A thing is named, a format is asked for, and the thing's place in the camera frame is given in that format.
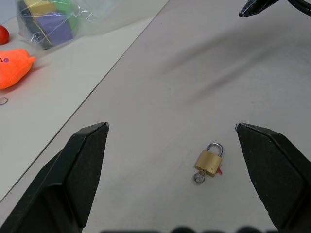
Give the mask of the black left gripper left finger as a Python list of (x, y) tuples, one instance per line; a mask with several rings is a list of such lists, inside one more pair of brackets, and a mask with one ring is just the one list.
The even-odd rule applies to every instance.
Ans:
[(82, 233), (103, 166), (107, 122), (80, 129), (47, 162), (0, 227), (0, 233)]

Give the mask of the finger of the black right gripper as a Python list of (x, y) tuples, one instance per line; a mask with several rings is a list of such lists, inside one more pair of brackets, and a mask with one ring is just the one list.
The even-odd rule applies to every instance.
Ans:
[(248, 0), (245, 6), (240, 10), (240, 17), (249, 17), (257, 15), (279, 0)]

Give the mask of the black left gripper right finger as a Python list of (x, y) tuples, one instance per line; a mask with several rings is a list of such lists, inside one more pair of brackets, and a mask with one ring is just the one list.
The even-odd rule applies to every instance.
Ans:
[(273, 225), (311, 233), (311, 161), (278, 132), (242, 122), (235, 130), (250, 180)]

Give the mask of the brass padlock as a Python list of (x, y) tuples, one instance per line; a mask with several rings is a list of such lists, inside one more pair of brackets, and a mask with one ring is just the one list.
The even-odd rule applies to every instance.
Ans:
[[(218, 148), (218, 153), (212, 152), (210, 150), (212, 147)], [(222, 162), (223, 153), (224, 148), (221, 144), (210, 143), (205, 150), (202, 151), (194, 167), (200, 172), (204, 172), (205, 174), (214, 177)]]

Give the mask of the orange plush toy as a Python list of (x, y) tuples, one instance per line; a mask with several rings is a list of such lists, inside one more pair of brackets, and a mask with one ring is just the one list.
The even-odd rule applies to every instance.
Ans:
[(36, 61), (25, 49), (0, 51), (0, 90), (20, 81)]

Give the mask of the red round object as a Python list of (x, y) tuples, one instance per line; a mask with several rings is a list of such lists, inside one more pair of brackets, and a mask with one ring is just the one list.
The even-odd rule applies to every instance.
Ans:
[(10, 34), (8, 30), (4, 26), (0, 25), (0, 45), (8, 43), (9, 40)]

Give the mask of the clear bag of foam blocks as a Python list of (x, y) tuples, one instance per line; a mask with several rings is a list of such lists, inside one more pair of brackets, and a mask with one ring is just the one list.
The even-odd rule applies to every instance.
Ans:
[(34, 47), (58, 47), (107, 18), (120, 0), (15, 0), (19, 34)]

